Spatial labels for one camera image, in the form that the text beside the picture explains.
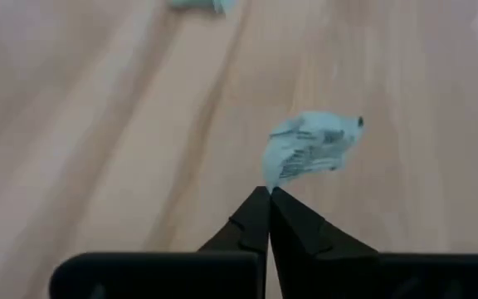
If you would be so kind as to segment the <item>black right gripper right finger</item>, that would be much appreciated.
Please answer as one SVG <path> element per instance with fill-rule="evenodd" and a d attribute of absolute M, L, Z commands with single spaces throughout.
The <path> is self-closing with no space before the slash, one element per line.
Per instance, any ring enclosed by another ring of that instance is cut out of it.
<path fill-rule="evenodd" d="M 280 188 L 270 237 L 285 298 L 478 298 L 478 254 L 379 252 Z"/>

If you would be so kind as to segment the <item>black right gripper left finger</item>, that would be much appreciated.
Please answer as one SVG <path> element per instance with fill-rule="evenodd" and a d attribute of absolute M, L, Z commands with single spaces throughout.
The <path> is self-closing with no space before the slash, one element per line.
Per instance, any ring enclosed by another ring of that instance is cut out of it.
<path fill-rule="evenodd" d="M 84 252 L 51 275 L 53 299 L 262 298 L 270 195 L 255 188 L 195 252 Z"/>

